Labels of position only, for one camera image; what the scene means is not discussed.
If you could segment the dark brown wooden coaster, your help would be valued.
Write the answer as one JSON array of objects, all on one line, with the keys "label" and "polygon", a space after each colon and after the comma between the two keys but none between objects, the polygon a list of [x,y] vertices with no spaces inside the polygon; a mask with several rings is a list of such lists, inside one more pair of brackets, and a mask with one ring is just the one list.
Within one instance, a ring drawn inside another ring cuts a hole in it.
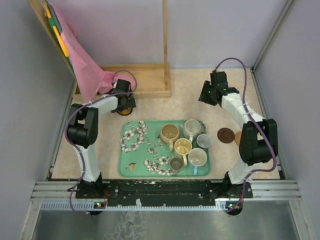
[{"label": "dark brown wooden coaster", "polygon": [[223,127],[218,130],[217,138],[225,144],[230,144],[235,140],[235,133],[227,127]]}]

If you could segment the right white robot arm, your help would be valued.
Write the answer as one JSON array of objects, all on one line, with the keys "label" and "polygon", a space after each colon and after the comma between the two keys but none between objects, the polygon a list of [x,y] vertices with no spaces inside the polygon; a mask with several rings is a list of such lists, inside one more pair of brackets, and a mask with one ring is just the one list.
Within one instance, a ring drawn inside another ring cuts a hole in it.
[{"label": "right white robot arm", "polygon": [[200,102],[219,105],[231,114],[241,128],[240,158],[223,179],[223,192],[229,198],[242,196],[245,181],[254,172],[262,172],[261,165],[276,160],[278,155],[278,126],[274,119],[265,119],[246,102],[235,87],[229,87],[227,74],[213,70],[210,81],[203,84]]}]

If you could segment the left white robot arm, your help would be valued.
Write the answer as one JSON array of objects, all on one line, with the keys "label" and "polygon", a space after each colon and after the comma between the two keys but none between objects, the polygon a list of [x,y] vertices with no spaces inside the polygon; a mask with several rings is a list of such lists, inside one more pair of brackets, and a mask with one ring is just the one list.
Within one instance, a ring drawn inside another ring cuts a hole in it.
[{"label": "left white robot arm", "polygon": [[72,145],[79,162],[81,177],[77,183],[85,195],[95,199],[104,192],[102,173],[95,151],[99,118],[107,113],[120,113],[136,107],[134,90],[128,80],[118,79],[111,91],[85,104],[71,105],[64,129],[65,139]]}]

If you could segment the small blue-grey cup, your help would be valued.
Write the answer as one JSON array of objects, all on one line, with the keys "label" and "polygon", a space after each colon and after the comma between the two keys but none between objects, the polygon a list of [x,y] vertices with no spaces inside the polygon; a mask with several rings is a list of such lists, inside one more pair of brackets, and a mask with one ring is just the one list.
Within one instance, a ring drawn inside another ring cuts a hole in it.
[{"label": "small blue-grey cup", "polygon": [[200,134],[196,139],[196,144],[201,149],[208,149],[212,144],[212,139],[207,134]]}]

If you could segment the light woven coaster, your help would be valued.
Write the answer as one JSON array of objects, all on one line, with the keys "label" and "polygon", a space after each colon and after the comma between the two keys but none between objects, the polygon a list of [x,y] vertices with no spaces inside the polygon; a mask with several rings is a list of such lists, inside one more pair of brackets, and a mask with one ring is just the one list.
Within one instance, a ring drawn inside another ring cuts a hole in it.
[{"label": "light woven coaster", "polygon": [[242,131],[238,131],[234,136],[235,143],[239,146],[241,142]]}]

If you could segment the small grey cup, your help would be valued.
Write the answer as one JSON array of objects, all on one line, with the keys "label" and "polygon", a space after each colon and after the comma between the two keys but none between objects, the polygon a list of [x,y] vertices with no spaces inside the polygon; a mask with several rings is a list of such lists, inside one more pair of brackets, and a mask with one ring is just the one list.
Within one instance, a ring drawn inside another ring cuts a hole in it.
[{"label": "small grey cup", "polygon": [[184,167],[184,160],[180,157],[173,157],[169,161],[169,167],[174,176],[178,174],[178,172]]}]

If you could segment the pink cloth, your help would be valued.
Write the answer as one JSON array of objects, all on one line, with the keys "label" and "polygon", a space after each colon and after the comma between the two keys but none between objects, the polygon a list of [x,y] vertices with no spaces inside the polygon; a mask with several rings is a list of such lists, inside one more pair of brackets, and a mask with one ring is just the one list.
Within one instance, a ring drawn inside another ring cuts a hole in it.
[{"label": "pink cloth", "polygon": [[100,93],[104,94],[113,88],[113,82],[120,78],[114,72],[104,71],[89,56],[76,39],[73,28],[64,19],[61,11],[52,5],[57,20],[62,28],[61,38],[69,53],[69,60],[77,80],[84,102],[92,101]]}]

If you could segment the white grey mug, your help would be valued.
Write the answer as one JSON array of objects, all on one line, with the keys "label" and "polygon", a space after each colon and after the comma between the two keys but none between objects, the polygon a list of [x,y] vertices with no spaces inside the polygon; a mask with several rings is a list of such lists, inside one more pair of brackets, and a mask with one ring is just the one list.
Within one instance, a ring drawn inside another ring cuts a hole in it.
[{"label": "white grey mug", "polygon": [[188,139],[191,143],[195,140],[202,131],[202,126],[199,121],[195,119],[187,120],[182,127],[184,138]]}]

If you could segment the beige mug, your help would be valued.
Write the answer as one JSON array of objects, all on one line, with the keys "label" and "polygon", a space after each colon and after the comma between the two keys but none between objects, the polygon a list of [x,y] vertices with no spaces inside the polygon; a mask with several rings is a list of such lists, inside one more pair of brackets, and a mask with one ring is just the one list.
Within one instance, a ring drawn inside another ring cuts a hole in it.
[{"label": "beige mug", "polygon": [[180,138],[180,131],[174,124],[166,124],[160,130],[159,138],[169,146],[171,152],[174,151],[174,144]]}]

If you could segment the green floral tray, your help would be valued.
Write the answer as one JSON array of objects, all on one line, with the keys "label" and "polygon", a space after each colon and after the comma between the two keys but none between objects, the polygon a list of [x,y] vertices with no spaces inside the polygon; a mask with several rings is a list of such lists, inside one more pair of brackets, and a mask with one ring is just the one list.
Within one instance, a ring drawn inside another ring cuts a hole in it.
[{"label": "green floral tray", "polygon": [[161,128],[166,124],[178,127],[183,137],[185,120],[131,120],[121,129],[118,172],[127,178],[173,177],[169,161],[175,155],[161,141]]}]

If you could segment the yellow mug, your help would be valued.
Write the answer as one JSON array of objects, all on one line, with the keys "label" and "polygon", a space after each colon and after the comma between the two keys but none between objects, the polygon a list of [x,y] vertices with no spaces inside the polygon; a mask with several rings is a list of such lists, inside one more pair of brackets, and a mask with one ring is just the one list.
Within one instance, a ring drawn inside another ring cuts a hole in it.
[{"label": "yellow mug", "polygon": [[184,167],[188,165],[188,154],[192,150],[192,147],[192,143],[186,138],[179,138],[174,143],[175,156],[182,158]]}]

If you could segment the light blue mug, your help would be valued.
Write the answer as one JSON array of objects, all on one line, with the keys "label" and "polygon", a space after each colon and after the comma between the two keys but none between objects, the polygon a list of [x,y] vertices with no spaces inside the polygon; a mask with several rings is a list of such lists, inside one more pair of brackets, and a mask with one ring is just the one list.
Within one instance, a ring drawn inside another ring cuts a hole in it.
[{"label": "light blue mug", "polygon": [[196,176],[199,169],[206,164],[208,157],[203,149],[194,148],[189,152],[187,160],[188,166],[192,169],[192,174]]}]

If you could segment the yellow green hanger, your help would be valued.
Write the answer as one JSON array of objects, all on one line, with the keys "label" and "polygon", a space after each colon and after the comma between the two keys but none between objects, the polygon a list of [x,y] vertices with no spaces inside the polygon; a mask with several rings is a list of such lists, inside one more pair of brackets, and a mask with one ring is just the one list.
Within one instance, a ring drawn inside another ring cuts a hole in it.
[{"label": "yellow green hanger", "polygon": [[44,6],[44,9],[45,9],[45,15],[47,16],[48,21],[49,21],[49,25],[55,34],[55,37],[58,41],[58,44],[61,47],[61,50],[62,50],[64,56],[66,58],[68,58],[69,52],[68,52],[67,47],[65,46],[65,44],[62,40],[62,37],[61,37],[62,27],[61,27],[60,22],[57,18],[57,15],[56,15],[52,5],[50,5],[47,0],[43,0],[42,3]]}]

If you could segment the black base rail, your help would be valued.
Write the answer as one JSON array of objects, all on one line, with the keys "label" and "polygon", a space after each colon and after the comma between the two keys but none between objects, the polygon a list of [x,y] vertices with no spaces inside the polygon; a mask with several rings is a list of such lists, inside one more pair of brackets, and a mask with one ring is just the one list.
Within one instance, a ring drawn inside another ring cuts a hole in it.
[{"label": "black base rail", "polygon": [[229,180],[211,179],[106,179],[82,180],[76,188],[77,199],[102,199],[108,207],[215,206],[217,199],[249,199],[251,184],[231,184]]}]

